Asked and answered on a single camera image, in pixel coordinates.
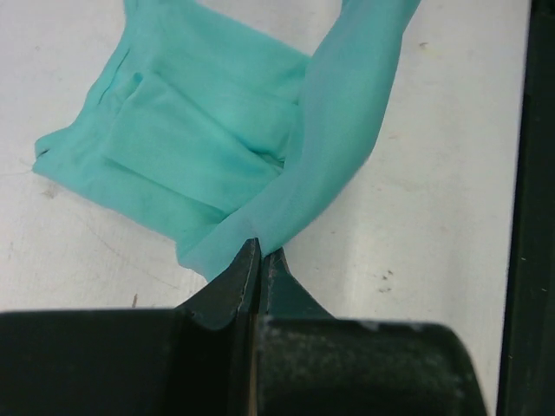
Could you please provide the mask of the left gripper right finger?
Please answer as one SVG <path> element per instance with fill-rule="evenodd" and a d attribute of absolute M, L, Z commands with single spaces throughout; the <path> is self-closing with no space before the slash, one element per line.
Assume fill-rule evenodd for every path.
<path fill-rule="evenodd" d="M 263 260 L 258 312 L 283 319 L 334 318 L 291 274 L 283 249 Z"/>

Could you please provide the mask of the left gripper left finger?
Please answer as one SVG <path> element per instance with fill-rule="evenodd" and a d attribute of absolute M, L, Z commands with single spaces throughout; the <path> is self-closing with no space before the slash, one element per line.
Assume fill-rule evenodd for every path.
<path fill-rule="evenodd" d="M 220 331 L 231 325 L 256 293 L 261 253 L 256 238 L 247 240 L 230 265 L 176 310 L 201 328 Z"/>

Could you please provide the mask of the teal t shirt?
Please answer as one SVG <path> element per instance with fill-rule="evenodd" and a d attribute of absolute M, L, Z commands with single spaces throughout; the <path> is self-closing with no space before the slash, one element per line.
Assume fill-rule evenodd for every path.
<path fill-rule="evenodd" d="M 346 1 L 313 55 L 195 1 L 127 1 L 121 40 L 34 172 L 172 239 L 206 279 L 270 254 L 371 154 L 416 1 Z"/>

